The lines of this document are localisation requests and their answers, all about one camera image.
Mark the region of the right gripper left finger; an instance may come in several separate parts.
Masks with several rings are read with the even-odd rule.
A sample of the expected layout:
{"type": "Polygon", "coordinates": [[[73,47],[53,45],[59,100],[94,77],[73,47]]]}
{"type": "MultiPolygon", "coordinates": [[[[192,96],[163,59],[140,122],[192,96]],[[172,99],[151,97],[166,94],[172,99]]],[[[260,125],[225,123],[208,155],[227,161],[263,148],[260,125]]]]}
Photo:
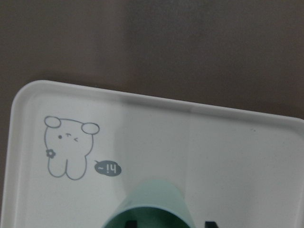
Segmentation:
{"type": "Polygon", "coordinates": [[[137,228],[137,221],[136,220],[126,221],[125,228],[137,228]]]}

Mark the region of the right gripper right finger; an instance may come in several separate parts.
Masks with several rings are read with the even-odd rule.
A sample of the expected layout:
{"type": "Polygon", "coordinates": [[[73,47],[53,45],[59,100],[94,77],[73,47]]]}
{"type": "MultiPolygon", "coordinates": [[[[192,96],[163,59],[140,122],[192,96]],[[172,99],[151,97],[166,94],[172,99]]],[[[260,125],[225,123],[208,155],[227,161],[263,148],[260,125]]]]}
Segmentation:
{"type": "Polygon", "coordinates": [[[219,228],[215,221],[205,221],[205,228],[219,228]]]}

